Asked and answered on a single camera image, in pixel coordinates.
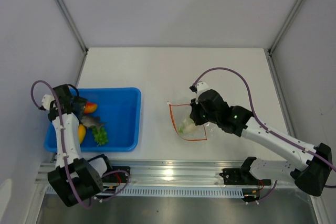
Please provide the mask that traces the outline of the red orange toy mango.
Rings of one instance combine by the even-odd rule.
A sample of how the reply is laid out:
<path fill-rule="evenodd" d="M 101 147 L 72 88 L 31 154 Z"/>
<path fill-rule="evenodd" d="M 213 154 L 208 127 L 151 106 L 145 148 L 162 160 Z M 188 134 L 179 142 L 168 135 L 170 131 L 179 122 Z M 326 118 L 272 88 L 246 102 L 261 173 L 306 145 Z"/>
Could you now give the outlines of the red orange toy mango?
<path fill-rule="evenodd" d="M 84 111 L 83 113 L 84 114 L 90 114 L 90 113 L 93 113 L 97 110 L 98 108 L 98 105 L 96 103 L 92 103 L 92 102 L 87 102 L 85 104 L 85 107 L 84 107 Z"/>

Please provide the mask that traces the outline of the white green toy cabbage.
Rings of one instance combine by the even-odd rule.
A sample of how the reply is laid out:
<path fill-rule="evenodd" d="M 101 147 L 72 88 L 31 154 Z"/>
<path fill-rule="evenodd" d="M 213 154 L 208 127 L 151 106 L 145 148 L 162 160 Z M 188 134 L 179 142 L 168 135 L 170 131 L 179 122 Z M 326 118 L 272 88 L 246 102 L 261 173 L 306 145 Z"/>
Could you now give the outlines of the white green toy cabbage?
<path fill-rule="evenodd" d="M 195 131 L 196 125 L 190 118 L 185 118 L 179 125 L 178 132 L 181 134 L 190 134 Z"/>

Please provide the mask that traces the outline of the clear zip top bag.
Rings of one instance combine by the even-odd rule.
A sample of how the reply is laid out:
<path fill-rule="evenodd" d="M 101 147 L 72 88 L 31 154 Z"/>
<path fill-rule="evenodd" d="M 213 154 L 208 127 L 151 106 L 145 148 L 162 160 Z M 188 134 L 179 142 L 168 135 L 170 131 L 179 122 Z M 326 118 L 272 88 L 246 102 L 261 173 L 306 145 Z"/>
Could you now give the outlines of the clear zip top bag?
<path fill-rule="evenodd" d="M 196 126 L 190 118 L 191 105 L 189 103 L 174 104 L 167 102 L 170 120 L 179 138 L 189 142 L 200 142 L 215 139 L 215 128 L 210 123 Z"/>

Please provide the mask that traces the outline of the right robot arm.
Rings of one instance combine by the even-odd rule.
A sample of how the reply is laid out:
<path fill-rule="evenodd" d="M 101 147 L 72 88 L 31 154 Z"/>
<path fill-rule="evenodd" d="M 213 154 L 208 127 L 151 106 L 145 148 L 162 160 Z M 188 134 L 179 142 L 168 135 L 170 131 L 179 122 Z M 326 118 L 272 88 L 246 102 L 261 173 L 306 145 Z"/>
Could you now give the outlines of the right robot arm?
<path fill-rule="evenodd" d="M 268 127 L 257 120 L 252 111 L 238 105 L 229 106 L 205 83 L 190 89 L 196 94 L 191 100 L 190 113 L 195 125 L 213 123 L 225 133 L 254 141 L 284 158 L 283 162 L 246 158 L 239 174 L 244 183 L 274 179 L 294 183 L 316 197 L 328 187 L 326 183 L 332 170 L 332 151 L 328 145 L 314 146 Z"/>

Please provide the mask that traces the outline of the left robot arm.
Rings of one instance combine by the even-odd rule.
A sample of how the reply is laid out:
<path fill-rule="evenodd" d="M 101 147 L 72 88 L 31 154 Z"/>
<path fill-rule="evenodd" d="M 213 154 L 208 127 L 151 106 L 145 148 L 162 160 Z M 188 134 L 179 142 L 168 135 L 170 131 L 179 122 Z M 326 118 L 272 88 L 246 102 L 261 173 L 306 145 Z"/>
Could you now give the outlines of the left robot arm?
<path fill-rule="evenodd" d="M 78 117 L 83 115 L 87 100 L 69 88 L 63 84 L 52 89 L 48 119 L 56 134 L 57 160 L 47 178 L 63 203 L 72 207 L 103 192 L 103 182 L 113 178 L 114 169 L 104 154 L 89 160 L 82 157 Z"/>

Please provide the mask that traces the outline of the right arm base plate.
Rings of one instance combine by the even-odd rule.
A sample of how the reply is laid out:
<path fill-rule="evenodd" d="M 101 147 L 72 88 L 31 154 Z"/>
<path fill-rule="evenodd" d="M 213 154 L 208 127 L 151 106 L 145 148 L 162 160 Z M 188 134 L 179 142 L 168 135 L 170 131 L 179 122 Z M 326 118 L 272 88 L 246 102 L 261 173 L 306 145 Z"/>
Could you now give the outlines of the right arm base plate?
<path fill-rule="evenodd" d="M 224 168 L 219 175 L 223 178 L 225 185 L 271 185 L 270 179 L 263 179 L 261 183 L 250 172 L 243 171 L 240 168 Z"/>

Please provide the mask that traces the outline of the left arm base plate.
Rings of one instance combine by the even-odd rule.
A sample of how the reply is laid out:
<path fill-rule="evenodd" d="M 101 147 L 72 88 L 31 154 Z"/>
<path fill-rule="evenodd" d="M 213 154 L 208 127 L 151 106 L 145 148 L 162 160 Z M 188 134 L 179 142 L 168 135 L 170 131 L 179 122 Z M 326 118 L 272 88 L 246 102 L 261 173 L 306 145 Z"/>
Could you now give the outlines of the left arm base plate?
<path fill-rule="evenodd" d="M 112 170 L 118 172 L 109 176 L 109 182 L 117 184 L 125 184 L 128 181 L 129 176 L 121 171 L 123 170 L 130 175 L 131 174 L 130 166 L 113 166 Z"/>

